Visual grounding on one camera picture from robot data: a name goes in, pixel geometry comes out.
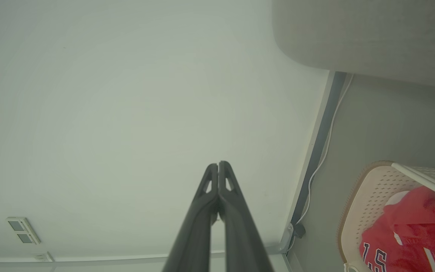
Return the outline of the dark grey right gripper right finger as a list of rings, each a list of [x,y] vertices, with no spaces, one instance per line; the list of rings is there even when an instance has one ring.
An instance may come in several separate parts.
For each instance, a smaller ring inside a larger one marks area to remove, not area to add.
[[[218,183],[219,216],[225,224],[226,271],[272,272],[267,251],[227,161],[219,162]]]

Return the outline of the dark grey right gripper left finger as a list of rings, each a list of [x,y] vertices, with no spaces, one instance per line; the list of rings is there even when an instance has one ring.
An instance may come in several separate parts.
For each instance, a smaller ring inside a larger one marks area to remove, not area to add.
[[[209,272],[211,227],[219,202],[217,164],[210,164],[164,265],[164,272]]]

